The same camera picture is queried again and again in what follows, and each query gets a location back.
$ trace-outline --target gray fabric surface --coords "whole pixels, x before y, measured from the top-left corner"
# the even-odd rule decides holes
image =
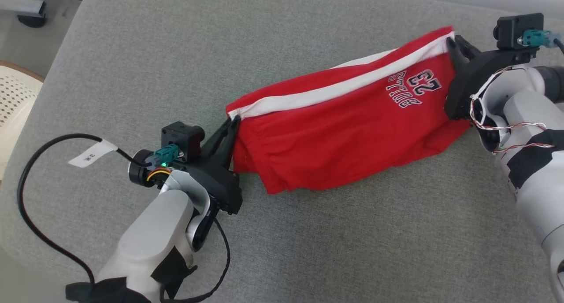
[[[133,154],[157,148],[160,128],[177,120],[210,134],[224,106],[252,90],[441,26],[494,48],[491,30],[507,14],[430,0],[84,0],[2,184],[0,244],[52,278],[86,280],[16,209],[19,173],[51,138],[91,133]],[[545,27],[564,32],[564,22]],[[558,62],[543,50],[535,64]],[[46,152],[26,204],[47,236],[97,273],[157,191],[130,183],[117,154],[86,169],[66,163],[90,145]],[[439,156],[328,191],[268,196],[256,175],[241,181],[240,213],[219,215],[232,263],[210,302],[552,301],[544,255],[473,130]],[[179,297],[219,278],[217,229],[195,262]]]

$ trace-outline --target cable connector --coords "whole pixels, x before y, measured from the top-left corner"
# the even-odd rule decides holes
[[[522,46],[546,46],[547,48],[557,48],[554,40],[562,40],[559,33],[548,30],[526,30],[523,36],[517,39],[517,43]]]
[[[149,171],[153,171],[161,164],[172,162],[182,156],[184,156],[184,154],[182,153],[182,151],[180,151],[177,145],[169,144],[168,146],[155,151],[152,156],[145,159],[145,162],[151,163],[151,166],[149,166],[147,169]]]

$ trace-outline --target white stripe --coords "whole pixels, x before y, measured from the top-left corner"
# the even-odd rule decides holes
[[[373,70],[372,72],[356,76],[356,78],[351,78],[324,88],[309,90],[298,94],[264,97],[250,105],[232,110],[228,112],[228,115],[230,118],[234,118],[238,115],[241,119],[245,119],[276,111],[294,110],[326,102],[327,100],[332,100],[333,98],[346,95],[349,92],[353,92],[364,86],[372,84],[373,82],[377,82],[389,75],[405,70],[413,64],[446,53],[446,40],[449,37],[454,38],[454,32],[450,32],[445,36],[429,42],[429,44],[426,44],[419,50],[397,60],[396,62],[387,64],[386,66]]]
[[[365,56],[364,58],[360,58],[360,59],[356,59],[356,60],[352,60],[352,61],[348,61],[345,62],[343,64],[339,64],[338,66],[332,67],[332,68],[340,68],[340,67],[346,67],[346,66],[355,66],[355,65],[360,65],[360,64],[369,64],[371,62],[374,62],[376,60],[379,60],[381,58],[383,58],[384,56],[394,52],[395,50],[397,50],[397,48],[393,49],[393,50],[389,50],[389,51],[384,51],[384,52],[380,52],[380,53],[376,53],[376,54],[372,54],[369,56]]]

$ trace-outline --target black cable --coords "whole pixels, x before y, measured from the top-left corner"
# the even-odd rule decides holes
[[[20,176],[20,181],[18,182],[18,190],[17,190],[17,193],[16,193],[16,200],[18,202],[18,209],[20,210],[20,214],[22,215],[24,222],[26,223],[26,225],[28,225],[28,227],[31,229],[31,231],[37,237],[39,237],[39,239],[41,239],[44,243],[46,243],[49,247],[51,247],[51,248],[55,249],[56,251],[62,253],[66,257],[70,258],[72,261],[75,261],[76,263],[78,263],[78,265],[80,265],[86,271],[86,273],[88,274],[88,279],[89,279],[90,283],[93,284],[94,283],[94,275],[93,275],[90,267],[88,267],[88,265],[86,263],[84,263],[84,261],[80,260],[76,255],[73,255],[72,253],[70,253],[69,251],[67,251],[66,249],[61,247],[60,245],[57,245],[51,239],[49,239],[43,233],[41,233],[41,231],[36,227],[36,225],[30,219],[30,216],[28,215],[28,213],[26,211],[26,207],[24,206],[24,186],[26,185],[26,180],[28,178],[28,175],[30,174],[30,170],[31,170],[33,164],[37,161],[37,159],[40,157],[40,155],[42,155],[47,149],[49,149],[50,147],[52,147],[56,143],[59,143],[59,142],[62,142],[62,141],[68,140],[68,139],[77,139],[77,138],[94,140],[94,141],[97,141],[97,142],[102,141],[102,138],[92,136],[90,134],[66,134],[64,136],[57,137],[57,138],[49,141],[48,143],[45,143],[43,146],[41,146],[41,148],[39,148],[36,151],[36,153],[34,153],[34,155],[30,158],[30,160],[28,161],[28,163],[24,167],[24,170],[22,171],[22,175]],[[118,149],[117,153],[121,154],[121,156],[125,157],[129,162],[131,162],[133,164],[137,164],[141,167],[151,166],[150,163],[149,164],[141,164],[141,163],[133,160],[132,157],[127,155],[121,149]]]
[[[199,296],[195,296],[195,297],[191,297],[189,299],[165,299],[165,297],[164,297],[165,289],[164,289],[164,287],[162,287],[161,288],[161,294],[160,294],[161,303],[198,303],[198,302],[204,301],[204,299],[207,299],[208,297],[212,296],[213,293],[215,291],[217,291],[217,289],[219,289],[219,286],[221,285],[221,283],[223,282],[223,279],[225,278],[225,275],[227,274],[227,271],[229,269],[229,264],[231,263],[231,251],[229,249],[229,243],[227,242],[227,237],[225,236],[225,233],[223,232],[221,225],[217,221],[217,218],[214,218],[213,221],[217,225],[217,229],[219,229],[219,232],[221,233],[221,237],[223,237],[223,242],[225,243],[225,250],[227,251],[227,262],[225,263],[225,268],[223,269],[223,273],[221,273],[221,277],[219,278],[219,281],[217,281],[217,284],[215,285],[215,287],[213,287],[213,289],[211,291],[209,291],[208,293],[202,294],[202,295],[199,295]]]
[[[554,44],[556,44],[560,48],[560,51],[564,54],[564,44],[562,44],[562,42],[558,39],[554,39]]]

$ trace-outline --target white chair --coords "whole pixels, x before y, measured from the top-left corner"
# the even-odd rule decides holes
[[[0,181],[44,78],[0,61]]]

